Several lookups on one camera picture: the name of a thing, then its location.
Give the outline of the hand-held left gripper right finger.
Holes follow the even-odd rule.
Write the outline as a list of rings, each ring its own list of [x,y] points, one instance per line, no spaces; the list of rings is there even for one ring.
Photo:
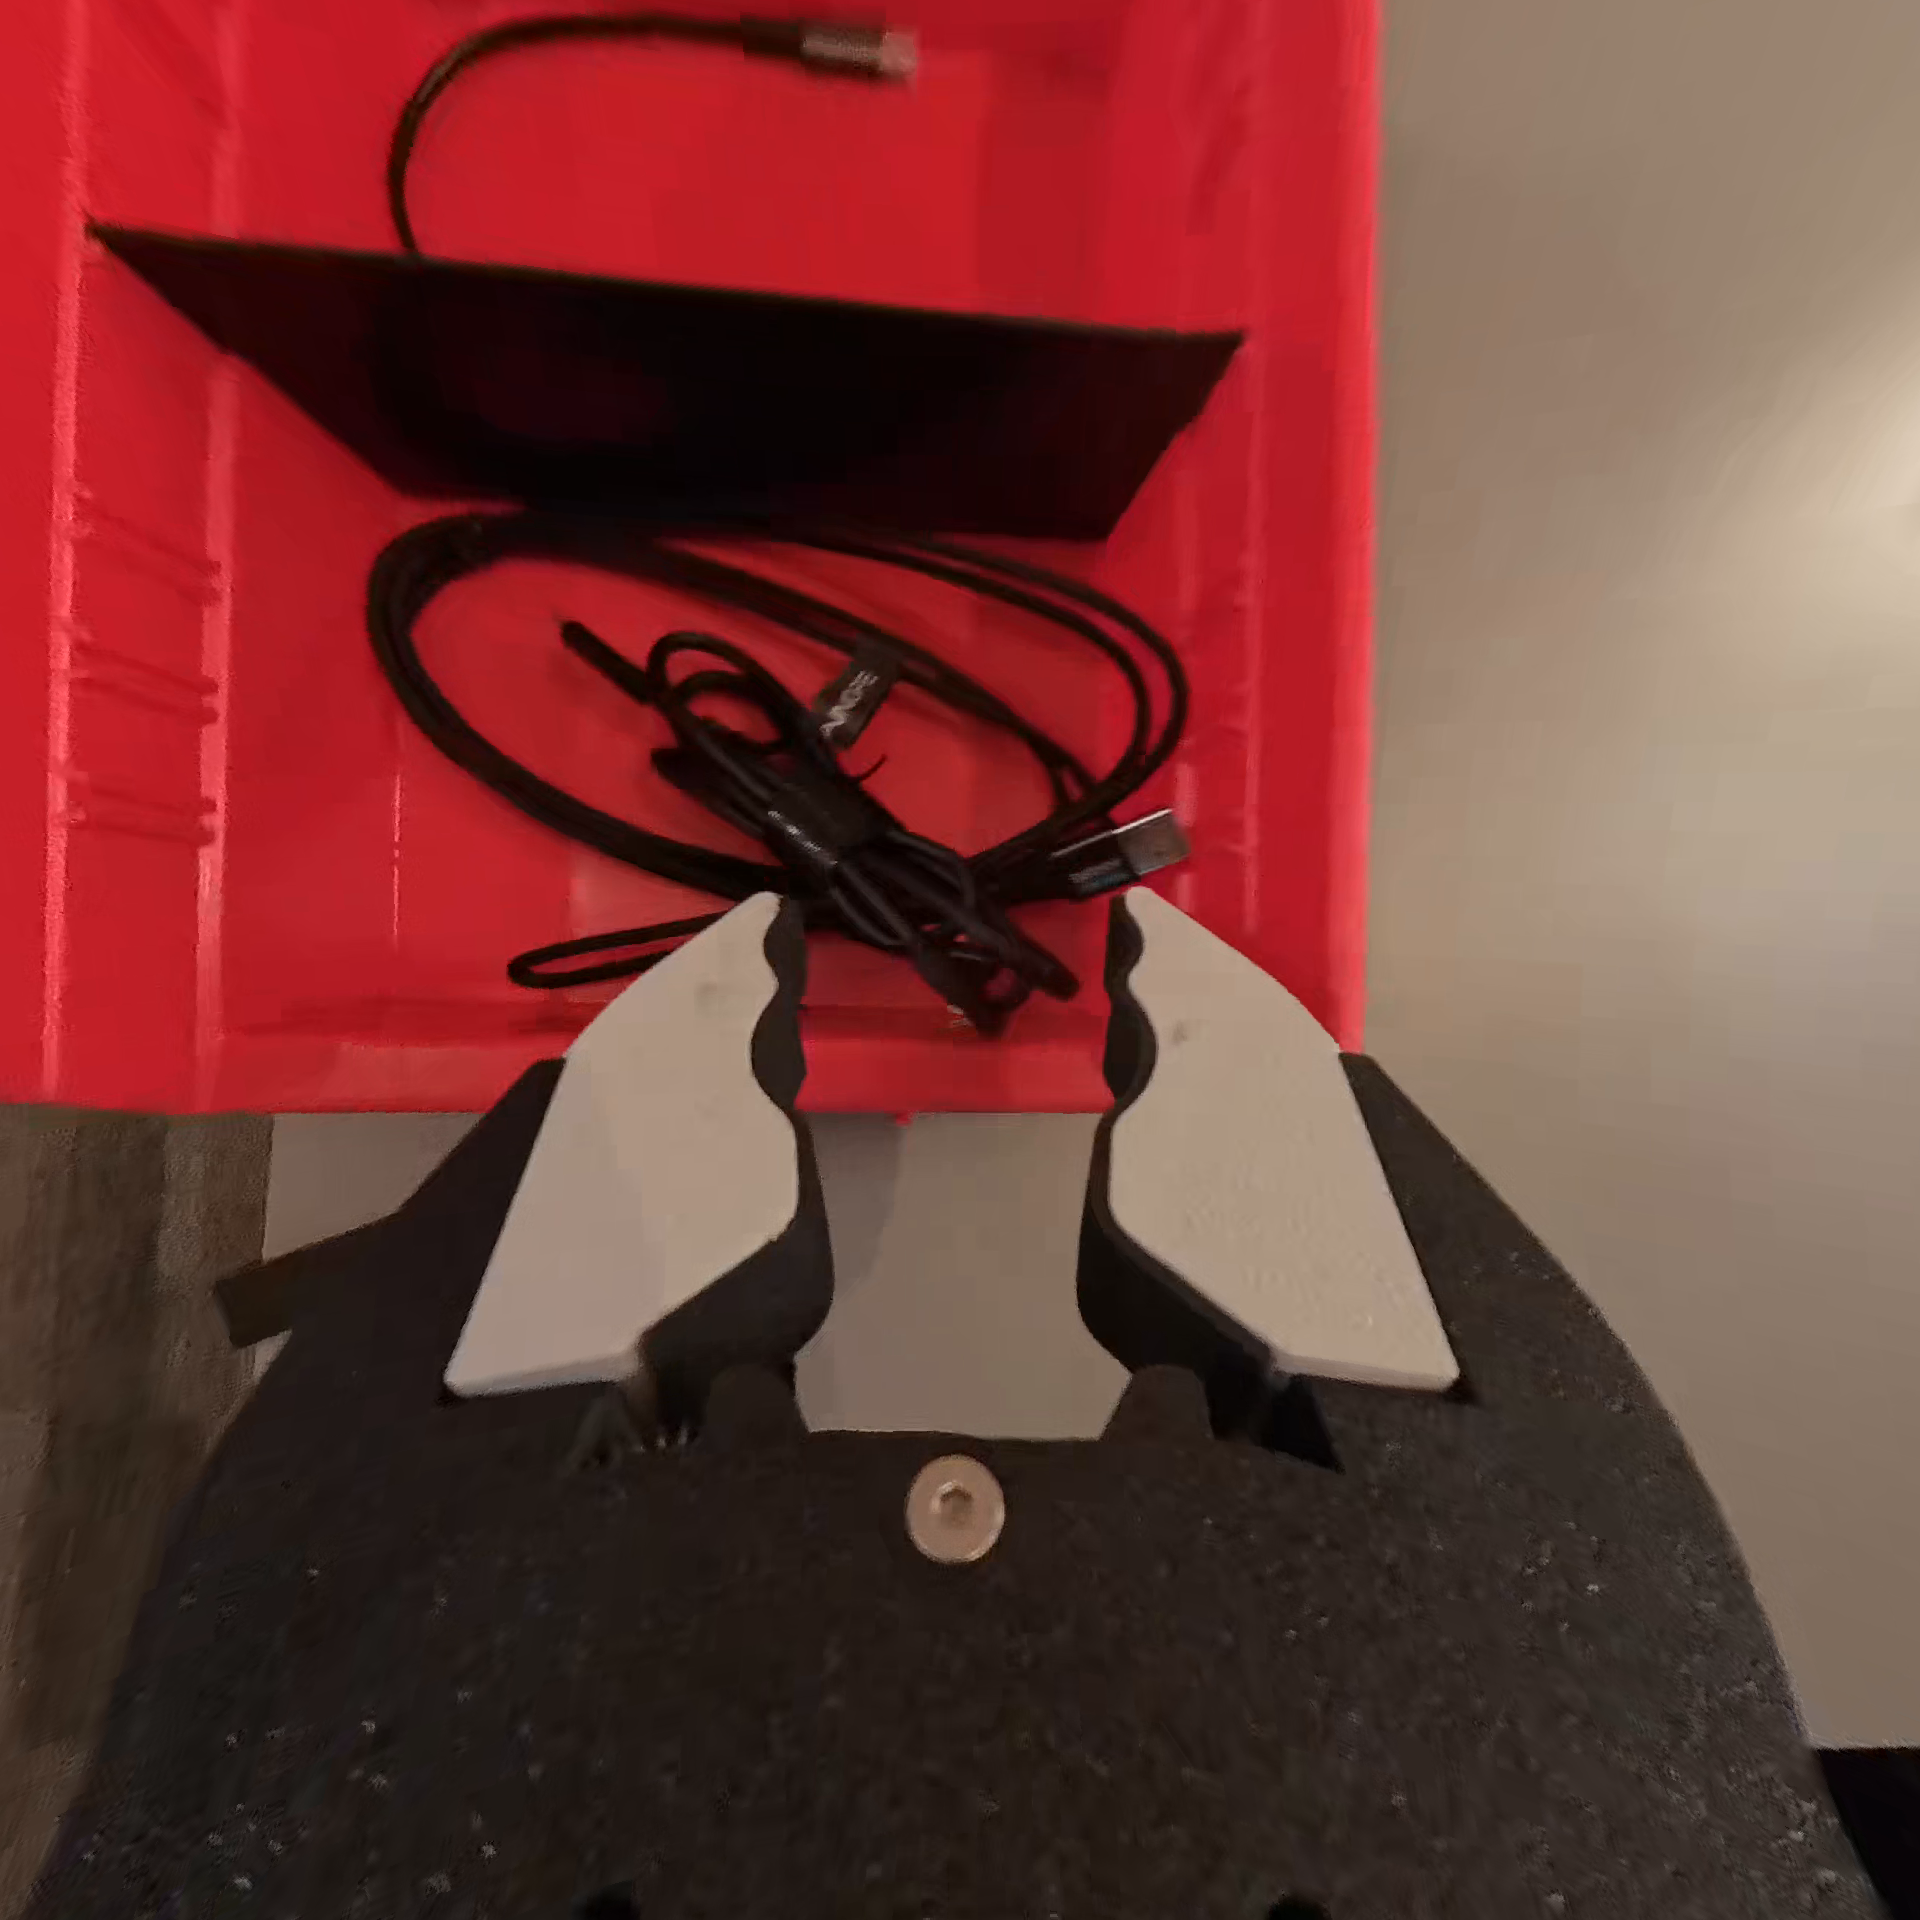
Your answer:
[[[1447,1395],[1461,1362],[1329,1033],[1151,889],[1110,904],[1077,1307],[1127,1372]]]

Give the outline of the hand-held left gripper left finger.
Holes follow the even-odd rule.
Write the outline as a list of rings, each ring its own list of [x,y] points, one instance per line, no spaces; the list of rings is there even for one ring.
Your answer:
[[[566,1049],[444,1385],[464,1402],[645,1381],[700,1402],[784,1369],[831,1306],[799,1113],[807,941],[759,893],[616,995]]]

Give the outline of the red plastic bin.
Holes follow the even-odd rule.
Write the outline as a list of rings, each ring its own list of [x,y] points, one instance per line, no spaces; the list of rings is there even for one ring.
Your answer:
[[[1376,5],[4,5],[4,1101],[480,1112],[751,833],[569,653],[708,631],[980,873],[1053,794],[1356,1045]],[[96,224],[1241,333],[1100,541],[406,496]]]

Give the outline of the black bin divider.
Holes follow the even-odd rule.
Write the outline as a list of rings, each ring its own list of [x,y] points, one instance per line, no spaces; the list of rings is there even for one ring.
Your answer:
[[[393,490],[1089,544],[1241,333],[1016,321],[96,224]]]

